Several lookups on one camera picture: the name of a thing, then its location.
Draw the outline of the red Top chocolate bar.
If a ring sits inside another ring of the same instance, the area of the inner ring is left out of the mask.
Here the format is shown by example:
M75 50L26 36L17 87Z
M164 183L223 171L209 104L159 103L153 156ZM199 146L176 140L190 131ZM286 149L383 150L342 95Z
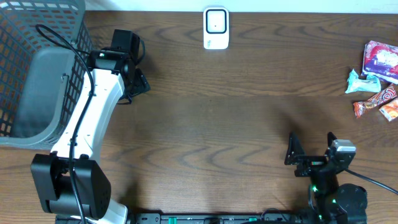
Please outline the red Top chocolate bar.
M360 118L367 111L387 103L397 97L395 85L390 84L387 88L370 97L366 101L354 102L354 115L356 118Z

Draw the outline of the orange tissue pack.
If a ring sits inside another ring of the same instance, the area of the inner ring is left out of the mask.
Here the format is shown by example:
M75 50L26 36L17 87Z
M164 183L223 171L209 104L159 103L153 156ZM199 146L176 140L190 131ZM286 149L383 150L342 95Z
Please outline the orange tissue pack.
M398 98L381 106L379 111L388 121L396 119L398 117Z

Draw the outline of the teal snack wrapper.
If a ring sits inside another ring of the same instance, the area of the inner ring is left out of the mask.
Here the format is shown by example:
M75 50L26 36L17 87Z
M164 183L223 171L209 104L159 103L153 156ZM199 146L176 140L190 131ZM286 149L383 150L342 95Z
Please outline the teal snack wrapper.
M350 71L347 79L346 94L354 93L357 91L366 91L372 93L378 93L381 91L381 82L378 77L374 75L368 75L365 79L361 79L354 69Z

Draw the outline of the red purple noodle packet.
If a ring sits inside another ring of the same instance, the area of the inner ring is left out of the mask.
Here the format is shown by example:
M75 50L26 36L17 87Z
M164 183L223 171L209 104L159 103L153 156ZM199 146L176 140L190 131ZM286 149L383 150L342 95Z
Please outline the red purple noodle packet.
M362 75L397 84L397 46L369 41L364 47Z

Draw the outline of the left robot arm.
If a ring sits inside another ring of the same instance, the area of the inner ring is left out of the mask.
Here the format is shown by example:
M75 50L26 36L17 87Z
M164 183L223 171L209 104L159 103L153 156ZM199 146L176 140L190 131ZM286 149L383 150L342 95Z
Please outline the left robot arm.
M137 54L105 48L90 53L72 116L50 154L36 154L30 169L44 212L81 223L126 223L127 206L111 198L100 168L104 134L118 101L136 95L143 74Z

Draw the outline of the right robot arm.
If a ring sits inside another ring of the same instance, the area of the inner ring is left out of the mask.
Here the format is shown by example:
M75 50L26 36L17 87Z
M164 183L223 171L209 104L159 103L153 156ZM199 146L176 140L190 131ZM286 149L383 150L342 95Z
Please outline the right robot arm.
M367 191L354 184L339 184L337 175L345 171L356 155L356 146L347 139L327 134L328 147L322 156L306 155L297 135L289 134L285 165L295 165L296 177L309 177L308 216L315 223L367 223Z

